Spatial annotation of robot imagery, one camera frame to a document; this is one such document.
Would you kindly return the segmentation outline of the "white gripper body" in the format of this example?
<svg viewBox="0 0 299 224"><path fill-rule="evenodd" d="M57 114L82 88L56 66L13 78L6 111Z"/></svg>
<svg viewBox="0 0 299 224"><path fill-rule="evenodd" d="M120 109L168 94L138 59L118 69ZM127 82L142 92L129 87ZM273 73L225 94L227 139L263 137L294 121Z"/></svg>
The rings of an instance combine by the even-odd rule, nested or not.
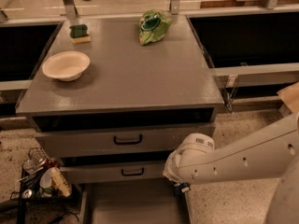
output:
<svg viewBox="0 0 299 224"><path fill-rule="evenodd" d="M178 168L184 161L188 161L188 153L199 156L212 152L215 149L214 140L202 133L191 133L167 158L163 176L175 183L182 183L183 178L178 173Z"/></svg>

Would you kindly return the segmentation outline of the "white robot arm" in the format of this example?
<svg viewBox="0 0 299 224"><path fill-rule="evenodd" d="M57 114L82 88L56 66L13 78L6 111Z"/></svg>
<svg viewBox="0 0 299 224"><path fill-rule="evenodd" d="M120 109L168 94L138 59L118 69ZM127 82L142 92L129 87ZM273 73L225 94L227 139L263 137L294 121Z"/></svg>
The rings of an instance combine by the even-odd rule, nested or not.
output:
<svg viewBox="0 0 299 224"><path fill-rule="evenodd" d="M299 114L222 148L191 133L168 156L163 175L179 185L278 177L264 224L299 224Z"/></svg>

